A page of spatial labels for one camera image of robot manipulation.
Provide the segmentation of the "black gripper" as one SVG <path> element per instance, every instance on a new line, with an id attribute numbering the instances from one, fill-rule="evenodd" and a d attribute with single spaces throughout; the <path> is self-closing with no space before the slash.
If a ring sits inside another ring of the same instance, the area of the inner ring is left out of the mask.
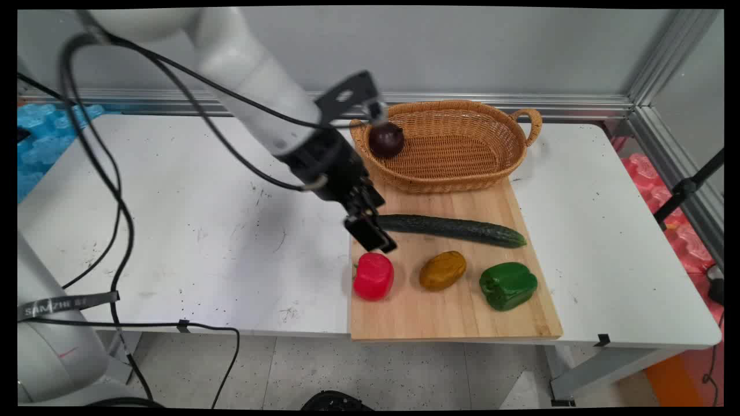
<path id="1" fill-rule="evenodd" d="M 324 201 L 348 203 L 344 227 L 367 252 L 396 250 L 396 242 L 378 223 L 378 208 L 385 205 L 385 199 L 373 186 L 362 158 L 337 129 L 315 132 L 293 152 L 278 155 L 277 160 L 306 185 L 320 176 L 327 177 L 314 194 Z"/>

